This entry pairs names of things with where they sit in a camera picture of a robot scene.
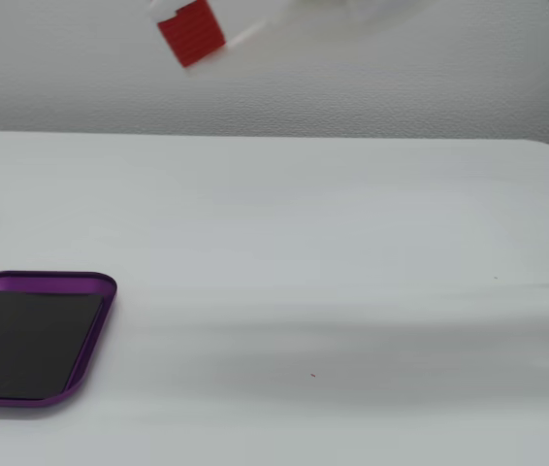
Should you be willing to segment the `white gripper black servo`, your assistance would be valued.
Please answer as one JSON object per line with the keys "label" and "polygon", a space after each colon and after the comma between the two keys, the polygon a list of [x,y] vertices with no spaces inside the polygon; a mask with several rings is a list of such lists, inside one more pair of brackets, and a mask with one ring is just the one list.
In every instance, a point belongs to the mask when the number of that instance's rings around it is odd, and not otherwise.
{"label": "white gripper black servo", "polygon": [[[410,16],[409,1],[304,1],[303,16],[310,20],[383,22]],[[286,48],[294,42],[296,7],[286,7],[248,26],[226,42],[227,49],[265,45]]]}

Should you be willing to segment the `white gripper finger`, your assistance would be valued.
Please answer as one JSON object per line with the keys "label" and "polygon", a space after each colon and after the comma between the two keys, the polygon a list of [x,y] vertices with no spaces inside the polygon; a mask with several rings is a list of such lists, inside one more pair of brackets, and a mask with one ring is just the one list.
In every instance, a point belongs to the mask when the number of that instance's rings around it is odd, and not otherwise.
{"label": "white gripper finger", "polygon": [[164,22],[175,17],[179,10],[191,3],[192,0],[151,0],[147,12],[154,22]]}

